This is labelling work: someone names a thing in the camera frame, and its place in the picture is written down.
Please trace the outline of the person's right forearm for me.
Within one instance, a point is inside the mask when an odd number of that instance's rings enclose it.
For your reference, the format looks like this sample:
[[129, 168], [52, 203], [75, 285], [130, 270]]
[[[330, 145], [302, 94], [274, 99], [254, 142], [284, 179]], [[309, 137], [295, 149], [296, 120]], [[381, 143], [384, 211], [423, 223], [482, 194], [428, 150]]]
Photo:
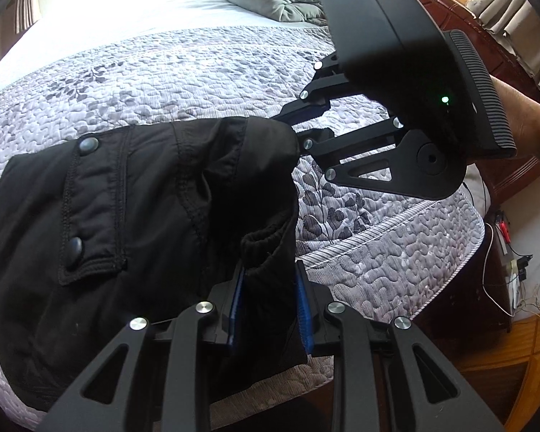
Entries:
[[540, 104], [494, 76], [492, 83], [506, 113], [517, 156], [540, 162]]

